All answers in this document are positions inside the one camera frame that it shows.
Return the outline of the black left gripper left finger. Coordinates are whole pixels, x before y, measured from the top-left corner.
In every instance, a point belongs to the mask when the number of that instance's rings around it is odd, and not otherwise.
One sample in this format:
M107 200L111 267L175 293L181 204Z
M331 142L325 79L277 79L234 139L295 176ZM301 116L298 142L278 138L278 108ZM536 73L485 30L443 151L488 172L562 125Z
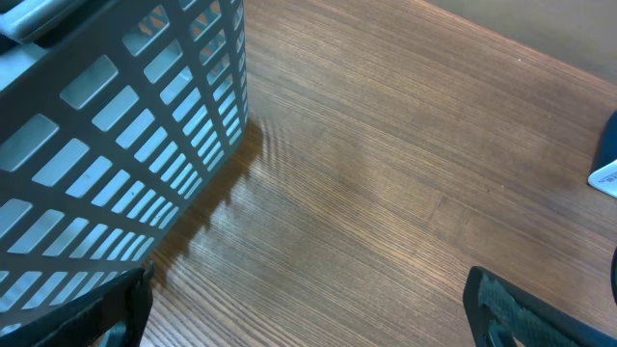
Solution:
M1 337L3 346L129 347L141 343L153 296L153 266L139 267Z

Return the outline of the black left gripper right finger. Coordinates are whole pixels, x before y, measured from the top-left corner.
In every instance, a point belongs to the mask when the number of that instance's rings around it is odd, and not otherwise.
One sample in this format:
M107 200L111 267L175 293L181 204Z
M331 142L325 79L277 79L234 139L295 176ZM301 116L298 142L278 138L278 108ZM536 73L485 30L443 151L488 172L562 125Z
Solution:
M463 304L474 343L491 346L615 346L616 339L491 271L469 270Z

